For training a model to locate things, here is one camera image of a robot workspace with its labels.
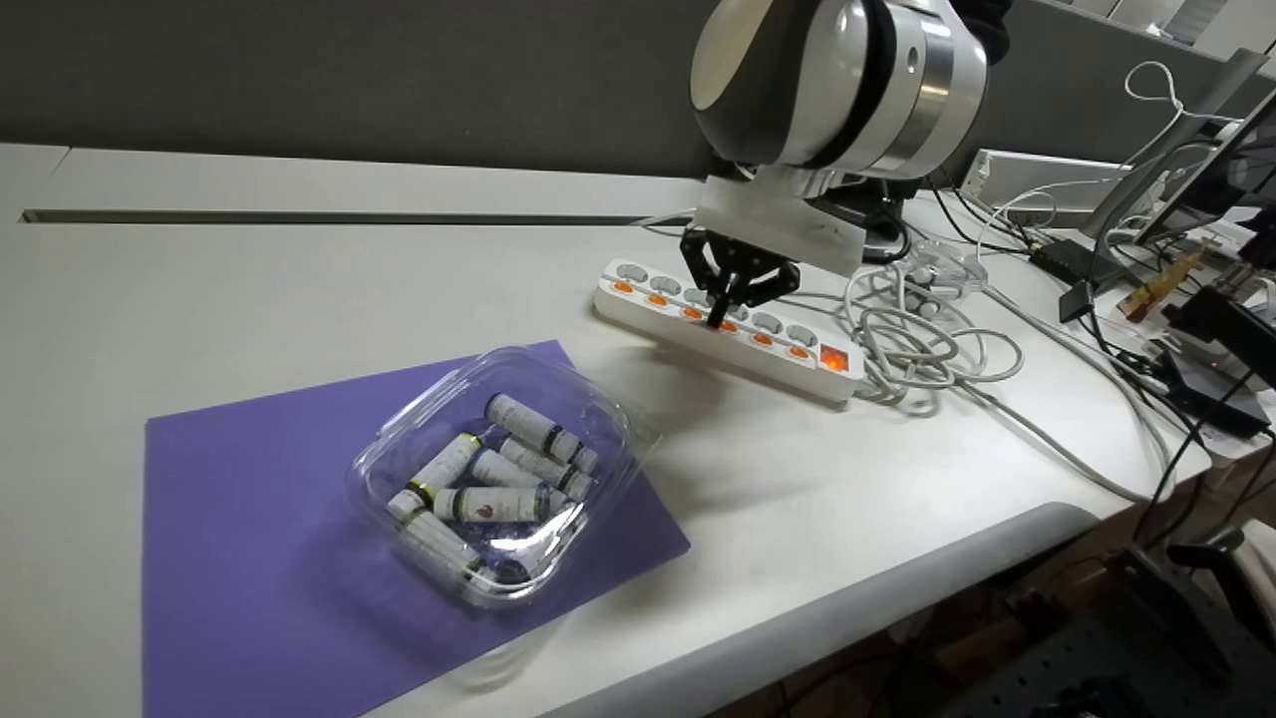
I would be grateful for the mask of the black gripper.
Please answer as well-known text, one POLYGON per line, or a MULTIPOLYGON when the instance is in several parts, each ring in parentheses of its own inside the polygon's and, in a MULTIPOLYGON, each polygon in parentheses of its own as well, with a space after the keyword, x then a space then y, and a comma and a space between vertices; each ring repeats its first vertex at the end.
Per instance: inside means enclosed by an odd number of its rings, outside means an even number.
POLYGON ((684 226, 678 239, 688 278, 708 295, 704 328, 722 328, 734 308, 758 308, 801 286, 792 259, 743 239, 684 226))

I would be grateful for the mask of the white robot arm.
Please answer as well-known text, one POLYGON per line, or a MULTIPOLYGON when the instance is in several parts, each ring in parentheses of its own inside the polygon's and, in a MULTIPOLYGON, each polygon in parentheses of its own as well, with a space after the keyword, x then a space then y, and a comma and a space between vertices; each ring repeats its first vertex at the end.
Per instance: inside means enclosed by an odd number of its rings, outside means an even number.
POLYGON ((868 239, 968 134, 1011 0, 718 0, 688 60, 688 106, 722 158, 682 259, 704 328, 801 282, 855 276, 868 239))

